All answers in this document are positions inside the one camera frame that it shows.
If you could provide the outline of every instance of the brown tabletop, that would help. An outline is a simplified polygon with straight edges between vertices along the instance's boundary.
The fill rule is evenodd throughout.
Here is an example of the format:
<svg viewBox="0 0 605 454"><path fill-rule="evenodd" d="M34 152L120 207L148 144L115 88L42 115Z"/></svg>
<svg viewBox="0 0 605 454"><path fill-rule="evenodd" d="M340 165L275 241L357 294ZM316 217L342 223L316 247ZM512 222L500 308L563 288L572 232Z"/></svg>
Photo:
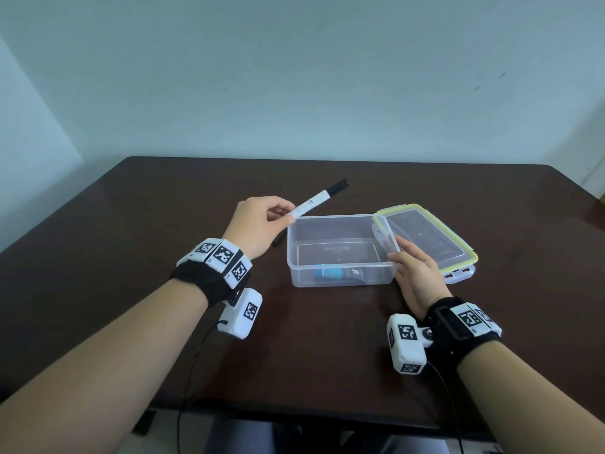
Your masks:
<svg viewBox="0 0 605 454"><path fill-rule="evenodd" d="M551 167L126 159L0 254L0 392L10 395L167 278L208 236L221 236L239 200L278 194L300 203L340 178L351 186L310 215L372 213L418 203L479 255L451 286L503 328L504 343L605 420L605 206ZM263 296L250 336L213 333L191 393L197 410L261 417L328 417L452 434L432 370L391 365L387 319L408 312L395 284L295 288L285 243L255 261ZM155 396L177 408L203 317ZM465 436L489 431L446 373Z"/></svg>

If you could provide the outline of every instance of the white wall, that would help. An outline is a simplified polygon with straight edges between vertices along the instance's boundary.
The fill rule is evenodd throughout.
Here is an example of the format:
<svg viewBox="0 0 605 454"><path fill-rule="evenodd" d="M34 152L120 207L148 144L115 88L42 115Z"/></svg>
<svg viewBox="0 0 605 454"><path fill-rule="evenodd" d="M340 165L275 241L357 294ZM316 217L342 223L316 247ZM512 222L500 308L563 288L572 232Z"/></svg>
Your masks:
<svg viewBox="0 0 605 454"><path fill-rule="evenodd" d="M82 189L82 165L0 38L0 251Z"/></svg>
<svg viewBox="0 0 605 454"><path fill-rule="evenodd" d="M583 183L605 154L605 0L0 3L89 161L530 162Z"/></svg>

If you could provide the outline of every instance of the hand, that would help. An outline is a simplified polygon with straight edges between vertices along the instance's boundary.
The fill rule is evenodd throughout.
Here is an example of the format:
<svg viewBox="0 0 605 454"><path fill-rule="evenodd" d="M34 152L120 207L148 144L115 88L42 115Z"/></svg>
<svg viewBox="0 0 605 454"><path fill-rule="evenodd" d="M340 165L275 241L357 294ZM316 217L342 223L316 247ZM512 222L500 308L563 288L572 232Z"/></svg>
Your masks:
<svg viewBox="0 0 605 454"><path fill-rule="evenodd" d="M435 260L412 242L395 236L399 253L389 253L389 259L399 263L395 280L401 288L405 303L415 316L424 320L428 308L451 296Z"/></svg>
<svg viewBox="0 0 605 454"><path fill-rule="evenodd" d="M223 239L254 259L269 248L273 239L296 218L286 215L295 205L277 196L250 197L240 202Z"/></svg>

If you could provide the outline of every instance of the transparent food container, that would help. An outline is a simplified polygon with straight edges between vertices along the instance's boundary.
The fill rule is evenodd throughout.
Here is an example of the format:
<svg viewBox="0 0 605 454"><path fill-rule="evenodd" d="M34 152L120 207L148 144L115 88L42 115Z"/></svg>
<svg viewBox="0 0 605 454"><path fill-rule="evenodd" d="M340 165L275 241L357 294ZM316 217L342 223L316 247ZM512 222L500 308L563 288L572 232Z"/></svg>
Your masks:
<svg viewBox="0 0 605 454"><path fill-rule="evenodd" d="M377 217L386 218L391 232L418 245L435 260L446 283L465 280L475 273L479 259L473 249L441 220L418 204L399 205L382 209ZM385 232L382 222L376 229Z"/></svg>
<svg viewBox="0 0 605 454"><path fill-rule="evenodd" d="M374 236L373 224L384 231ZM399 248L384 217L300 217L288 228L288 266L296 287L390 283L396 265L387 253Z"/></svg>

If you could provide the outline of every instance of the black cable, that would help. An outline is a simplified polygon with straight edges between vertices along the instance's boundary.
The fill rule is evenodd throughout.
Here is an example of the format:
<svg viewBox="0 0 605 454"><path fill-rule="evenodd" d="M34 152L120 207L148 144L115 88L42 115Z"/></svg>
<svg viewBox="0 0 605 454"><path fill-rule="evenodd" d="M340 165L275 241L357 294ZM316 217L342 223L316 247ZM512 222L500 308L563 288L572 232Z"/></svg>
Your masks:
<svg viewBox="0 0 605 454"><path fill-rule="evenodd" d="M200 355L201 345L204 344L204 341L206 341L207 337L210 336L210 333L214 331L214 327L218 326L219 323L227 325L226 320L219 320L214 325L212 325L212 327L208 330L206 335L201 340L200 345L197 346L197 351L195 351L195 355L193 356L193 362L191 363L191 367L189 368L189 376L187 376L187 382L185 383L185 389L183 390L183 397L181 398L181 406L178 408L177 415L177 454L181 454L181 415L183 414L183 411L185 410L185 404L187 403L187 390L189 390L189 383L191 382L191 377L193 375L193 368L195 367L197 356Z"/></svg>
<svg viewBox="0 0 605 454"><path fill-rule="evenodd" d="M431 368L435 370L435 373L437 373L437 376L439 376L439 379L441 379L441 382L443 383L443 387L445 387L445 391L448 394L448 398L450 398L450 404L452 405L452 410L454 411L454 418L456 419L456 432L458 433L458 444L460 445L461 454L464 454L464 448L462 447L462 433L460 432L460 419L458 419L458 411L456 410L456 405L454 405L454 399L452 398L450 389L448 389L448 384L445 383L443 376L435 367L435 365L433 365L433 363L427 361L427 365L430 365Z"/></svg>

